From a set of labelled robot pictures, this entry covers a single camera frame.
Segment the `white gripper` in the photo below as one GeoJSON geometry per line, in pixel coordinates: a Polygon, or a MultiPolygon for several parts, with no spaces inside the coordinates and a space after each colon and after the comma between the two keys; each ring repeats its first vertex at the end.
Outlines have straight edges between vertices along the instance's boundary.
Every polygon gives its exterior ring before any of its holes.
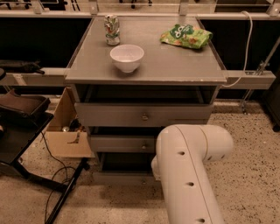
{"type": "Polygon", "coordinates": [[[150,163],[151,169],[152,169],[152,173],[153,176],[155,178],[156,181],[160,180],[160,171],[158,168],[158,159],[157,157],[154,157],[150,163]]]}

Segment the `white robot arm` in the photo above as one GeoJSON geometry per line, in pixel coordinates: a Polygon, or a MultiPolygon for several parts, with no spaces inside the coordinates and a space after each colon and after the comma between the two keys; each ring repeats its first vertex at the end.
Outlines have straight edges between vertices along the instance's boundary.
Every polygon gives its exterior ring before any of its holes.
{"type": "Polygon", "coordinates": [[[175,124],[161,130],[153,175],[161,183],[169,224],[225,224],[204,167],[227,158],[230,133],[216,125],[175,124]]]}

